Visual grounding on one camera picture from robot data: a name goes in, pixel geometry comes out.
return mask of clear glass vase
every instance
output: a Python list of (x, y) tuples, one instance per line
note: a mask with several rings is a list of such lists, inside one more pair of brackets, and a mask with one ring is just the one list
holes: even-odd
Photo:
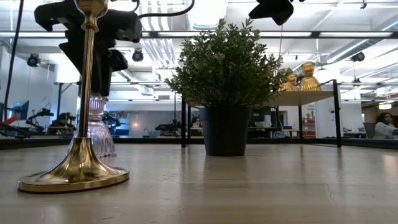
[(91, 138), (93, 150), (97, 157), (116, 156), (111, 132), (108, 126), (102, 121), (107, 97), (90, 96), (90, 110), (88, 112), (88, 137)]

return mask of black pot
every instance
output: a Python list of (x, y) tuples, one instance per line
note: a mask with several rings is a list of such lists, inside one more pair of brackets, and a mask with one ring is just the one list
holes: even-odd
[(249, 118), (250, 109), (245, 107), (201, 108), (207, 155), (244, 156)]

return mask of gold candle holder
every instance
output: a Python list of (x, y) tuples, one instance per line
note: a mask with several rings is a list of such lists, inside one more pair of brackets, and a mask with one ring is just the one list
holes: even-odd
[(315, 63), (307, 62), (302, 65), (304, 78), (300, 84), (301, 91), (321, 91), (318, 80), (313, 76), (315, 71)]
[(94, 36), (95, 32), (98, 32), (98, 18), (108, 11), (108, 0), (75, 0), (75, 3), (85, 15), (81, 27), (86, 31), (77, 138), (72, 140), (70, 152), (59, 165), (48, 171), (19, 179), (18, 189), (21, 191), (72, 192), (110, 186), (129, 178), (128, 170), (109, 167), (101, 162), (93, 151), (91, 139), (87, 137)]
[(287, 82), (281, 84), (279, 91), (298, 91), (299, 88), (296, 86), (297, 75), (290, 74), (287, 77)]

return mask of computer monitor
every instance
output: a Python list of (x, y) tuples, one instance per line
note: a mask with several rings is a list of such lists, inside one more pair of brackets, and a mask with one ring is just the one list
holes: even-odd
[(19, 121), (26, 120), (28, 110), (29, 110), (29, 100), (15, 102), (11, 106), (11, 116), (17, 115)]

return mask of person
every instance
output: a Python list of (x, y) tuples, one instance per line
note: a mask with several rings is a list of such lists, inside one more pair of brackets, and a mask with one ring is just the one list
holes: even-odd
[(376, 127), (374, 128), (374, 139), (394, 139), (393, 132), (398, 131), (392, 125), (392, 115), (390, 113), (381, 113), (376, 120)]
[(74, 128), (68, 124), (68, 115), (66, 113), (60, 114), (58, 119), (52, 121), (47, 134), (49, 135), (70, 135), (73, 134)]
[(201, 122), (199, 117), (193, 117), (191, 121), (193, 128), (201, 128)]
[(194, 116), (191, 120), (191, 135), (192, 136), (202, 135), (201, 122), (199, 117)]

